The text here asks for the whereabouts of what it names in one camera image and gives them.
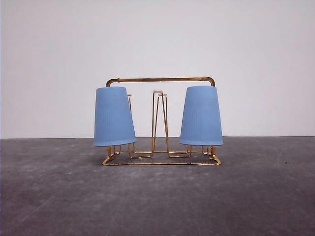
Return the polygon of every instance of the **gold wire rack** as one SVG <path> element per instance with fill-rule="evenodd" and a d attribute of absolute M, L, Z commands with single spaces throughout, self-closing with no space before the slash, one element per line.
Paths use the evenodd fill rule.
<path fill-rule="evenodd" d="M 169 81 L 208 81 L 211 86 L 215 86 L 215 81 L 211 77 L 185 77 L 185 78 L 137 78 L 137 79 L 111 79 L 107 81 L 106 86 L 111 86 L 112 83 L 120 82 L 169 82 Z M 151 150 L 136 150 L 135 144 L 127 144 L 127 151 L 122 151 L 122 145 L 119 145 L 118 150 L 116 146 L 107 147 L 107 157 L 102 162 L 105 166 L 122 166 L 122 165 L 220 165 L 221 161 L 216 155 L 216 146 L 201 146 L 200 151 L 193 151 L 192 145 L 187 145 L 186 150 L 170 150 L 169 147 L 169 137 L 168 137 L 168 116 L 167 116 L 167 94 L 163 93 L 161 90 L 154 90 L 152 96 L 152 134 L 151 134 Z M 131 108 L 131 97 L 128 95 L 130 111 Z M 162 102 L 163 109 L 163 120 L 165 128 L 165 140 L 166 140 L 166 150 L 156 150 L 156 134 L 157 134 L 157 119 L 158 119 L 158 105 Z M 212 162 L 134 162 L 134 163 L 113 163 L 117 155 L 122 153 L 128 153 L 130 159 L 141 159 L 141 158 L 152 158 L 154 153 L 167 153 L 169 158 L 191 158 L 192 153 L 201 153 L 206 155 L 207 159 Z M 134 156 L 134 154 L 147 154 L 141 156 Z"/>

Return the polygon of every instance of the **blue cup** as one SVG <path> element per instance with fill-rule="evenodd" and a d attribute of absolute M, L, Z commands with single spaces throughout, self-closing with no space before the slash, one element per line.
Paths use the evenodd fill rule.
<path fill-rule="evenodd" d="M 125 87 L 96 90 L 94 146 L 114 146 L 136 142 Z"/>
<path fill-rule="evenodd" d="M 198 146 L 223 145 L 216 87 L 187 88 L 180 143 Z"/>

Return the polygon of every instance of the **gray concrete floor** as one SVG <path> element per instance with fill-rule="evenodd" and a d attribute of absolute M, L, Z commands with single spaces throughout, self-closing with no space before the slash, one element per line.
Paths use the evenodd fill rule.
<path fill-rule="evenodd" d="M 2 140 L 1 235 L 315 235 L 315 138 L 224 142 L 220 166 L 102 166 L 93 139 Z"/>

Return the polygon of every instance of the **white wall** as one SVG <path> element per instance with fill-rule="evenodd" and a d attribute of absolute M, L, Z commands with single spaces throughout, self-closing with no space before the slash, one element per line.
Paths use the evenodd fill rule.
<path fill-rule="evenodd" d="M 4 0 L 1 32 L 2 138 L 92 137 L 110 78 L 189 76 L 215 79 L 225 136 L 315 135 L 314 0 Z M 193 84 L 119 84 L 137 135 L 163 89 L 178 136 Z"/>

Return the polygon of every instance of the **upside-down cup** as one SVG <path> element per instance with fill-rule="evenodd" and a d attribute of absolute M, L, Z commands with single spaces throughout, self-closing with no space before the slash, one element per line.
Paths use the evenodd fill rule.
<path fill-rule="evenodd" d="M 198 146 L 223 145 L 216 87 L 187 88 L 180 143 Z"/>
<path fill-rule="evenodd" d="M 94 146 L 115 146 L 136 142 L 125 87 L 96 90 Z"/>

